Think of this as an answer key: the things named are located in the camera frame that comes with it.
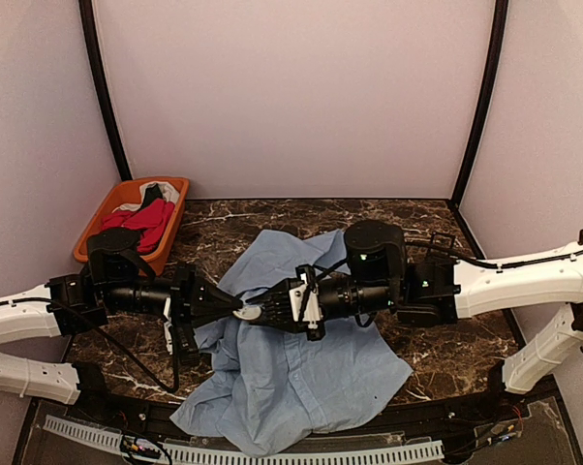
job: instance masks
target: white wall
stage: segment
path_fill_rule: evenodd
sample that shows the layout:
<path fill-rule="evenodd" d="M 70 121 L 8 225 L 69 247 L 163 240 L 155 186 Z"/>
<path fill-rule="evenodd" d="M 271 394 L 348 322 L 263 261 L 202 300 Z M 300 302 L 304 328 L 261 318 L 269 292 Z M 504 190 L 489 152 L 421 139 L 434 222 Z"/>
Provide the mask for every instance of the white wall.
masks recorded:
<path fill-rule="evenodd" d="M 489 257 L 583 228 L 583 1 L 511 2 L 496 89 L 462 210 Z M 556 306 L 517 312 L 527 336 Z M 583 356 L 557 371 L 583 450 Z"/>
<path fill-rule="evenodd" d="M 135 175 L 205 198 L 450 196 L 493 0 L 95 4 Z"/>
<path fill-rule="evenodd" d="M 72 248 L 115 173 L 77 1 L 0 0 L 0 295 L 78 270 Z M 64 345 L 0 350 L 57 360 Z M 27 405 L 0 393 L 0 465 Z"/>

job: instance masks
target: orange plastic bin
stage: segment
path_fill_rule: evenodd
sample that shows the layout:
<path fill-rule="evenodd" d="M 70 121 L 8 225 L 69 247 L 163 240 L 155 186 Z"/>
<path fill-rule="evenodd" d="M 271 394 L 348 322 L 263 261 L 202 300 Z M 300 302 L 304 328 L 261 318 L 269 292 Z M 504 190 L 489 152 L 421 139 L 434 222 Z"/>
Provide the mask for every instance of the orange plastic bin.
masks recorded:
<path fill-rule="evenodd" d="M 102 219 L 124 203 L 140 203 L 141 197 L 138 188 L 149 182 L 168 182 L 177 189 L 177 192 L 179 192 L 179 201 L 173 210 L 165 234 L 158 244 L 158 247 L 151 254 L 143 256 L 143 259 L 150 264 L 158 276 L 163 273 L 163 269 L 167 263 L 167 258 L 169 257 L 169 252 L 171 251 L 171 245 L 177 234 L 177 229 L 179 228 L 182 214 L 186 207 L 186 195 L 188 193 L 189 181 L 183 177 L 143 177 L 141 179 L 135 179 L 134 181 L 125 181 L 118 186 L 115 186 L 108 193 L 107 198 L 103 201 L 102 205 L 100 205 L 100 208 L 96 211 L 96 214 L 89 222 L 89 225 L 87 225 L 85 232 L 78 240 L 78 244 L 75 247 L 75 259 L 82 264 L 87 263 L 87 239 L 100 232 Z"/>

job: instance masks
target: brown marble tabletop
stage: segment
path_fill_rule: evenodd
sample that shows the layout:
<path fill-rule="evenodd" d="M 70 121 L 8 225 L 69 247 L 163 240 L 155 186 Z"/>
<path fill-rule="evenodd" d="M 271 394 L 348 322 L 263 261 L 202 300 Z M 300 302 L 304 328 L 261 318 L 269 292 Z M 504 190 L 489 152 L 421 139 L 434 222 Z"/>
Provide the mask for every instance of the brown marble tabletop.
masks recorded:
<path fill-rule="evenodd" d="M 285 231 L 304 239 L 369 218 L 400 225 L 407 239 L 426 240 L 432 232 L 453 234 L 456 248 L 472 255 L 444 201 L 188 200 L 165 276 L 170 277 L 180 262 L 194 262 L 209 280 L 218 283 L 261 230 Z M 413 260 L 422 257 L 415 249 L 409 249 L 409 254 Z M 391 349 L 414 370 L 393 397 L 394 404 L 482 391 L 488 370 L 517 352 L 500 311 L 432 328 L 401 326 L 395 316 L 383 312 L 376 324 Z M 105 330 L 171 383 L 171 360 L 160 320 L 118 314 L 110 316 Z M 182 367 L 180 390 L 167 394 L 93 331 L 75 338 L 68 361 L 76 360 L 98 363 L 113 393 L 163 402 L 182 401 L 212 374 L 205 358 L 196 368 Z"/>

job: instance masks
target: crumpled fabric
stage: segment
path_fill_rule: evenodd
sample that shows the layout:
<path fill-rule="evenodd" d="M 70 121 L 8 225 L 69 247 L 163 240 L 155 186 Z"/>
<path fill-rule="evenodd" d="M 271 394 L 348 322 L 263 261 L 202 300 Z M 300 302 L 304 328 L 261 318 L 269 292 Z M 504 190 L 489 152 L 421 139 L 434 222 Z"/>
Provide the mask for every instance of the crumpled fabric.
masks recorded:
<path fill-rule="evenodd" d="M 174 209 L 174 203 L 156 199 L 140 211 L 115 210 L 102 219 L 100 231 L 110 228 L 140 231 L 137 252 L 141 255 L 150 254 L 156 250 L 163 238 Z"/>
<path fill-rule="evenodd" d="M 177 204 L 179 201 L 179 192 L 177 189 L 173 187 L 170 182 L 166 181 L 152 181 L 146 182 L 138 186 L 138 190 L 140 191 L 140 203 L 123 203 L 115 208 L 114 211 L 117 210 L 127 210 L 127 211 L 139 211 L 143 209 L 143 202 L 146 199 L 147 190 L 151 187 L 158 186 L 160 189 L 160 193 L 162 195 L 162 199 L 165 202 L 171 202 Z"/>
<path fill-rule="evenodd" d="M 341 231 L 304 241 L 263 231 L 219 287 L 246 300 L 295 276 L 299 265 L 328 267 L 345 255 Z M 335 320 L 325 329 L 324 339 L 312 342 L 305 334 L 232 318 L 198 328 L 197 342 L 212 354 L 214 374 L 170 419 L 190 435 L 224 436 L 252 456 L 277 453 L 311 432 L 366 423 L 412 369 L 374 324 L 362 328 L 354 319 Z"/>

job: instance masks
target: red cloth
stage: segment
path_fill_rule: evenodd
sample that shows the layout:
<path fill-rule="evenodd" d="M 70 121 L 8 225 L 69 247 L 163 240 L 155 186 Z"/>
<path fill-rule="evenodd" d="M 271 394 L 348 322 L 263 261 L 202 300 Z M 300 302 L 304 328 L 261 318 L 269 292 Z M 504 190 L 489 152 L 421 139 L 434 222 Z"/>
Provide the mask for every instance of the red cloth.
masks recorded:
<path fill-rule="evenodd" d="M 149 254 L 158 247 L 174 209 L 172 201 L 156 199 L 141 211 L 116 210 L 102 219 L 101 231 L 109 228 L 141 231 L 137 252 Z"/>

